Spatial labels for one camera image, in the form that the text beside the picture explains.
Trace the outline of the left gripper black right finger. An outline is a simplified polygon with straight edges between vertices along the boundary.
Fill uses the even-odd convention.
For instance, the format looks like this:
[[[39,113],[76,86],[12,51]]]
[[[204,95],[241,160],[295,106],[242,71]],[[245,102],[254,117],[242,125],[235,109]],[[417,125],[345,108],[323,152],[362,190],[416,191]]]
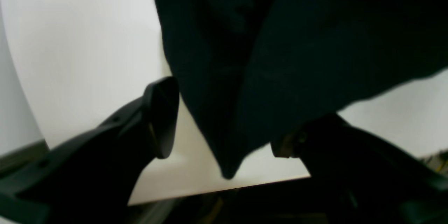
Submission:
[[[347,224],[446,224],[447,177],[337,114],[271,142],[278,158],[299,158],[312,179],[338,187]]]

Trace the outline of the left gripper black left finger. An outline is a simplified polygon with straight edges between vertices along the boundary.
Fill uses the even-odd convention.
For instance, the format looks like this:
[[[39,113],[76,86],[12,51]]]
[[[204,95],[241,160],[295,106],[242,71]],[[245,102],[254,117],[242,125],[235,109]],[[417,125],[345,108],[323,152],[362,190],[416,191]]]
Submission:
[[[170,156],[179,103],[174,77],[150,83],[98,127],[3,178],[1,217],[20,224],[119,223],[142,170]]]

